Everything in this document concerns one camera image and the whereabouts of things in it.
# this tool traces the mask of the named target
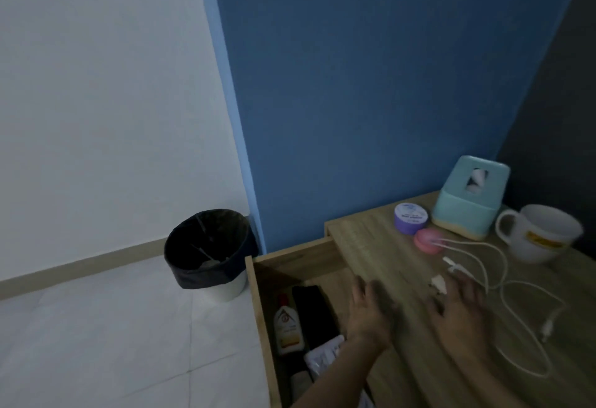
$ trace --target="open drawer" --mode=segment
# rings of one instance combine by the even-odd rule
[[[271,408],[287,408],[291,405],[290,380],[284,363],[275,353],[273,335],[277,295],[282,292],[289,294],[290,288],[295,285],[318,285],[336,317],[340,331],[345,334],[354,276],[332,237],[293,246],[254,260],[249,256],[246,258],[246,270]],[[397,401],[403,401],[407,406],[424,405],[409,372],[393,349],[383,353],[377,360],[367,382],[377,408],[395,406]]]

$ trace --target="white floor tile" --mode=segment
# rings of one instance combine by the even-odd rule
[[[0,367],[0,407],[101,406],[186,372],[191,297],[162,258],[48,289]]]
[[[189,374],[142,389],[108,404],[106,408],[188,408]]]
[[[268,408],[260,346],[200,367],[190,374],[190,408]]]
[[[12,345],[27,327],[43,291],[0,301],[0,366]]]
[[[259,343],[249,287],[232,301],[213,303],[194,292],[191,369],[247,350]]]

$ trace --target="mug handle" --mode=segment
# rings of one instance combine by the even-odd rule
[[[511,238],[508,235],[505,235],[503,231],[501,231],[501,220],[503,219],[503,217],[506,217],[508,215],[516,217],[519,215],[519,212],[513,209],[503,210],[503,212],[501,212],[501,214],[498,217],[496,217],[495,232],[502,241],[504,241],[507,245],[510,245]]]

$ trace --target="white mug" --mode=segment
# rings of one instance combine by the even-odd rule
[[[509,235],[501,230],[501,220],[514,216]],[[581,234],[582,224],[565,212],[540,204],[528,204],[517,212],[507,209],[495,222],[496,234],[509,245],[514,257],[528,264],[542,264],[561,254]]]

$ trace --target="baseboard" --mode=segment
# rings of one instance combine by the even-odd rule
[[[17,276],[0,281],[0,300],[16,297],[28,292],[39,291],[83,276],[94,275],[102,271],[122,267],[163,254],[166,239],[153,240],[141,245],[129,246],[99,256],[36,271],[28,275]]]

